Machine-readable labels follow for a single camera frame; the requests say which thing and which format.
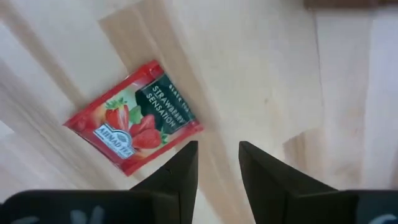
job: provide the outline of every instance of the ahmad tea logo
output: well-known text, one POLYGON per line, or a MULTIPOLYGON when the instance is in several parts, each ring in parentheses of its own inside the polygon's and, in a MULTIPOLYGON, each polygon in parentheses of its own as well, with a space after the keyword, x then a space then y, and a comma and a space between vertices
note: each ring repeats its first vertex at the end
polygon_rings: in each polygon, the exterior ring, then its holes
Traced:
POLYGON ((120 158, 127 159, 134 154, 131 137, 127 132, 103 124, 94 131, 94 134, 120 158))

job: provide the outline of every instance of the red tea sachet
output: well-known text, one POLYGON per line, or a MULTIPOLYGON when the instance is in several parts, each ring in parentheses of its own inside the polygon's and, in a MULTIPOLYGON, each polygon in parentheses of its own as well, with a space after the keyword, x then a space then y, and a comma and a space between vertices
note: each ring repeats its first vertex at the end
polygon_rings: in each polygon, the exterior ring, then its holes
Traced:
POLYGON ((64 125, 126 175, 203 130, 157 61, 142 66, 64 125))

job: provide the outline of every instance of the wooden surface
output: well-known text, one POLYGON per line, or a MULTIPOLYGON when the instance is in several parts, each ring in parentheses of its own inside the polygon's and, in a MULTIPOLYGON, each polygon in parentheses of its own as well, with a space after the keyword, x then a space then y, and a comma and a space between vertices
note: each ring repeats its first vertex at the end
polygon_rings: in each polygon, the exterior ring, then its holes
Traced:
POLYGON ((171 158, 184 143, 125 177, 62 126, 153 58, 205 127, 194 223, 254 222, 242 140, 333 187, 398 183, 394 13, 293 0, 3 0, 0 13, 1 200, 129 189, 171 158))

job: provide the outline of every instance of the strawberry image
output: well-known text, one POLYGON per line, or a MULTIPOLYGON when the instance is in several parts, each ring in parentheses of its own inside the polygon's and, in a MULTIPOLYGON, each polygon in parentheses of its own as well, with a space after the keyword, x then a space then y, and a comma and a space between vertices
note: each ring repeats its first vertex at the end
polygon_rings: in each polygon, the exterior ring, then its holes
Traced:
POLYGON ((123 97, 106 103, 105 120, 114 129, 129 130, 129 108, 126 103, 123 97))
POLYGON ((161 144, 162 137, 156 129, 147 129, 132 139, 132 146, 138 149, 153 149, 161 144))
POLYGON ((153 114, 143 117, 139 124, 133 124, 129 132, 131 136, 136 136, 147 129, 155 129, 155 116, 153 114))

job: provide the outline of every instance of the dark green label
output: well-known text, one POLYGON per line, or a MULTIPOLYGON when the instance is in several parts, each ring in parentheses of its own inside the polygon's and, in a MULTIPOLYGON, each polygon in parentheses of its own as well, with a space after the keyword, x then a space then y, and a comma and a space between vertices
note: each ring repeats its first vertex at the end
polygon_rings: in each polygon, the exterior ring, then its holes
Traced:
POLYGON ((166 74, 136 92, 136 101, 143 116, 155 116, 156 129, 173 134, 195 119, 187 102, 166 74))

